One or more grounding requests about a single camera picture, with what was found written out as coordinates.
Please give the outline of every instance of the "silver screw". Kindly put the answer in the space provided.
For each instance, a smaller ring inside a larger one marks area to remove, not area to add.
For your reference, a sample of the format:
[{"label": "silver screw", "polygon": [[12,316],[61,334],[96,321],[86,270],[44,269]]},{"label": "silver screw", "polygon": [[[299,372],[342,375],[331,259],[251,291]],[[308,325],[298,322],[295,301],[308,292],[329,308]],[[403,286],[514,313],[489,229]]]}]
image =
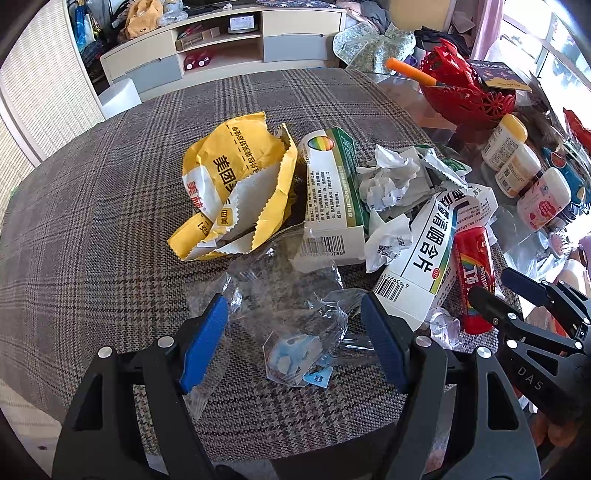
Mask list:
[{"label": "silver screw", "polygon": [[480,346],[476,349],[476,353],[478,353],[479,356],[481,356],[482,358],[490,358],[492,357],[492,352],[489,348],[485,347],[485,346]]},{"label": "silver screw", "polygon": [[160,337],[158,339],[158,346],[160,348],[168,348],[169,346],[172,346],[174,343],[174,338],[172,338],[171,336],[166,336],[166,337]]},{"label": "silver screw", "polygon": [[110,346],[104,346],[99,350],[99,357],[109,358],[113,353],[113,349]]},{"label": "silver screw", "polygon": [[429,337],[425,337],[424,335],[419,335],[414,339],[418,346],[428,347],[431,346],[433,343]]}]

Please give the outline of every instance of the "red bottle on shelf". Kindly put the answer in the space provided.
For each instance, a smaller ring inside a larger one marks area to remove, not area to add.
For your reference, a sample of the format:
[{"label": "red bottle on shelf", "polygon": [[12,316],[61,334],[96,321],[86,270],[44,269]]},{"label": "red bottle on shelf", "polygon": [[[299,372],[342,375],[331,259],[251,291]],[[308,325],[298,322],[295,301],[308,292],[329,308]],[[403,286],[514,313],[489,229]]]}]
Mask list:
[{"label": "red bottle on shelf", "polygon": [[486,228],[470,228],[457,233],[453,249],[462,292],[462,329],[470,335],[488,332],[492,330],[492,325],[468,301],[468,292],[474,286],[495,292],[495,273]]},{"label": "red bottle on shelf", "polygon": [[209,50],[199,50],[195,53],[190,53],[185,57],[183,62],[185,70],[192,70],[199,67],[209,65],[212,61],[212,53]]}]

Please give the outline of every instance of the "orange stick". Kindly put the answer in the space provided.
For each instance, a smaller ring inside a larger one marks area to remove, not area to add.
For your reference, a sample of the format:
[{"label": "orange stick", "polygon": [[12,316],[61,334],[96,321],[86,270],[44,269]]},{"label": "orange stick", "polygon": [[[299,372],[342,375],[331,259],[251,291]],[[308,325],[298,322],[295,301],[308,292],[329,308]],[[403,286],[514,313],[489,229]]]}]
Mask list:
[{"label": "orange stick", "polygon": [[386,60],[386,68],[394,70],[398,73],[402,73],[403,75],[416,80],[421,85],[428,87],[435,87],[435,85],[437,85],[437,80],[435,78],[431,77],[425,72],[421,72],[421,70],[416,69],[413,66],[410,66],[408,63],[404,63],[403,61],[390,58]]}]

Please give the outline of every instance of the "yellow plastic wrapper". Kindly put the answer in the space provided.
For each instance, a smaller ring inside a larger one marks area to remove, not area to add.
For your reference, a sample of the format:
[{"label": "yellow plastic wrapper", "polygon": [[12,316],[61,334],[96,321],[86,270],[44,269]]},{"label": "yellow plastic wrapper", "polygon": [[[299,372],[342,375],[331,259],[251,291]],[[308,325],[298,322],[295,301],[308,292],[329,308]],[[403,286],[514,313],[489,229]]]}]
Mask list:
[{"label": "yellow plastic wrapper", "polygon": [[197,213],[168,239],[181,260],[247,253],[287,217],[297,149],[282,124],[267,130],[264,112],[219,125],[183,158],[183,183]]}]

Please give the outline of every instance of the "barcode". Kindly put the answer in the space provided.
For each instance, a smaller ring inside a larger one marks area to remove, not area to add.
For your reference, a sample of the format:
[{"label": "barcode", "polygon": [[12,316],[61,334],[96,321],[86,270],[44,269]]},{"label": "barcode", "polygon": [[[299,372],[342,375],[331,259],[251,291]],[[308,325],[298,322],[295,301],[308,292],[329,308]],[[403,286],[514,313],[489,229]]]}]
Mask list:
[{"label": "barcode", "polygon": [[388,300],[396,301],[398,300],[398,297],[400,296],[403,288],[404,283],[399,281],[393,281],[386,277],[382,277],[379,279],[379,282],[374,287],[374,293],[376,295],[385,297]]},{"label": "barcode", "polygon": [[301,244],[302,255],[344,255],[343,235],[304,238]]},{"label": "barcode", "polygon": [[488,153],[488,151],[492,148],[492,144],[496,141],[497,138],[499,138],[500,134],[501,134],[501,126],[498,126],[493,130],[491,137],[488,139],[488,143],[485,145],[484,149],[482,150],[484,155],[486,155]]}]

